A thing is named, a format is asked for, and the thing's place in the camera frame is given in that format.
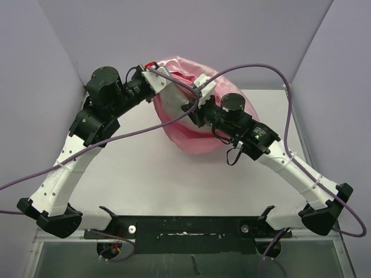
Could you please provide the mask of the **pink pillow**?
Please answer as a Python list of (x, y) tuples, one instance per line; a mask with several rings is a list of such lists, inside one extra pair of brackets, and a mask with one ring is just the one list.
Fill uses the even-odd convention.
[(181, 107), (188, 101), (188, 93), (177, 84), (171, 83), (159, 94), (157, 114), (164, 121), (175, 119), (184, 113)]

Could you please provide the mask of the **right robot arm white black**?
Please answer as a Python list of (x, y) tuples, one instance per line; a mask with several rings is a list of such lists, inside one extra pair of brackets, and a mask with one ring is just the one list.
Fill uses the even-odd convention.
[(222, 132), (220, 140), (271, 169), (305, 198), (305, 204), (268, 208), (267, 215), (258, 222), (263, 236), (270, 237), (283, 228), (307, 228), (317, 235), (328, 235), (353, 188), (325, 178), (287, 151), (276, 132), (245, 112), (245, 104), (238, 93), (226, 94), (220, 104), (211, 95), (200, 99), (190, 118), (198, 127), (210, 126), (214, 135)]

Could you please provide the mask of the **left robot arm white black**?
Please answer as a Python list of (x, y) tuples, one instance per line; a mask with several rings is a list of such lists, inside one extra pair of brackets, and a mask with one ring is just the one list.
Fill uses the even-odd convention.
[(92, 73), (85, 85), (86, 100), (69, 128), (55, 169), (30, 197), (18, 201), (17, 208), (45, 232), (63, 239), (79, 228), (87, 215), (74, 209), (69, 199), (88, 165), (103, 149), (94, 144), (111, 138), (120, 127), (120, 116), (142, 101), (151, 101), (166, 87), (164, 78), (144, 66), (133, 70), (127, 82), (121, 81), (113, 67)]

